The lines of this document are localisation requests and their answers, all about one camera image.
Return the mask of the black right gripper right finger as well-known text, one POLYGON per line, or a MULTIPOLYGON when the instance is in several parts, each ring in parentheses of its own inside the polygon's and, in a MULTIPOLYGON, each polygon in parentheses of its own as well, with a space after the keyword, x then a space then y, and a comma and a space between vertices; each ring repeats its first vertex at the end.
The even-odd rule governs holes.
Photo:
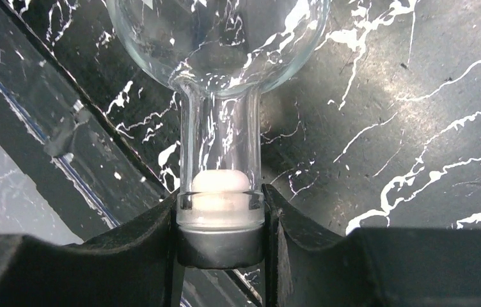
POLYGON ((481 306, 481 229, 340 236, 262 187, 266 306, 481 306))

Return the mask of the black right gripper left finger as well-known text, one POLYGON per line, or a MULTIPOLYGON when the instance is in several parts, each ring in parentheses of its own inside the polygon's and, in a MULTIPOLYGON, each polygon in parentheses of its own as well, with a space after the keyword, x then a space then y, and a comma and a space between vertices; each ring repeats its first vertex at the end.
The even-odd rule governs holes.
POLYGON ((0 234, 0 306, 178 306, 176 200, 82 244, 0 234))

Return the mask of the large clear bottle white cap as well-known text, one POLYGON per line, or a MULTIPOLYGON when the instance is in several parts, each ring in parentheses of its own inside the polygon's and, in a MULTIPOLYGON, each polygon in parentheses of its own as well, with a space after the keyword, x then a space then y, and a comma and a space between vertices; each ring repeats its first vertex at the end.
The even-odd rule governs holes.
POLYGON ((259 100, 292 77, 324 33, 329 1, 108 1, 137 65, 182 96, 178 262, 263 260, 259 100))

